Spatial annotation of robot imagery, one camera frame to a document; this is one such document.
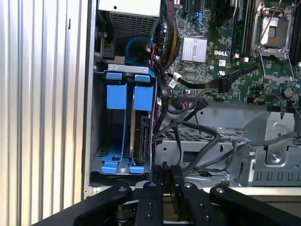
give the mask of metal panel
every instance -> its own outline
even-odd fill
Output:
[[[0,1],[0,225],[81,200],[88,0]]]

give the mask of green circuit board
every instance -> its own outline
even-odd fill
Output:
[[[266,6],[273,7],[277,5],[277,2],[270,1],[268,3],[265,2],[265,4]],[[181,41],[183,41],[184,37],[193,37],[197,35],[207,38],[206,61],[204,63],[182,61],[181,46],[179,56],[169,68],[169,72],[178,72],[183,76],[184,80],[191,83],[203,83],[246,67],[248,64],[254,62],[259,64],[258,59],[255,58],[252,58],[251,62],[245,63],[241,59],[233,59],[230,57],[233,21],[230,21],[223,27],[215,27],[212,20],[215,2],[202,0],[201,5],[203,9],[202,22],[204,26],[193,21],[193,7],[190,7],[187,16],[183,16],[182,7],[179,7],[176,10],[176,20],[177,23],[181,23],[181,27],[178,26]],[[285,5],[289,5],[289,3],[284,1],[282,7]],[[214,54],[215,50],[223,51],[224,53],[227,53],[227,56],[217,56]],[[266,60],[265,68],[268,74],[273,74],[275,76],[289,74],[289,64],[287,61]],[[225,102],[245,104],[247,102],[247,97],[256,98],[263,94],[276,94],[280,96],[281,91],[286,87],[292,87],[295,90],[292,100],[297,101],[301,94],[301,72],[297,67],[293,67],[293,72],[293,82],[276,83],[272,80],[264,79],[263,72],[259,67],[258,70],[241,77],[232,84],[230,92],[223,94],[225,96]],[[198,92],[199,91],[197,90],[187,90],[186,87],[177,84],[177,86],[170,91],[170,95],[172,98],[196,97]],[[204,98],[208,101],[216,101],[217,97],[216,94],[204,94]],[[263,104],[278,106],[279,103],[273,98],[268,98]]]

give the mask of ribbed metal surface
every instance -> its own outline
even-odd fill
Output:
[[[207,38],[185,37],[182,47],[182,60],[191,62],[205,62],[207,51]]]
[[[0,1],[0,225],[81,199],[88,0]]]

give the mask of circuit board components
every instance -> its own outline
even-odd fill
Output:
[[[293,69],[289,59],[291,23],[292,11],[290,6],[282,9],[279,7],[267,8],[263,2],[259,4],[253,28],[253,55],[259,58],[264,78],[274,82],[293,81]],[[267,73],[264,58],[271,56],[287,61],[290,69],[288,76],[282,74],[277,77]]]

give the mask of metal bracket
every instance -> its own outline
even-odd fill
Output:
[[[294,80],[293,68],[292,68],[292,64],[291,64],[291,61],[290,61],[290,58],[289,58],[289,55],[288,55],[288,50],[280,49],[279,51],[281,53],[279,53],[279,54],[281,54],[283,56],[283,59],[287,60],[287,62],[289,64],[291,76],[289,76],[289,77],[281,76],[281,77],[278,78],[275,75],[269,75],[269,74],[266,73],[263,58],[262,58],[262,56],[266,56],[267,53],[270,53],[270,55],[275,55],[275,54],[278,54],[278,53],[273,54],[272,51],[269,50],[269,49],[265,49],[265,50],[261,50],[261,49],[263,49],[263,48],[262,47],[258,48],[258,55],[259,55],[260,66],[261,66],[261,69],[263,71],[263,77],[265,79],[271,79],[272,81],[279,82],[279,83],[285,83],[286,81],[293,81]]]

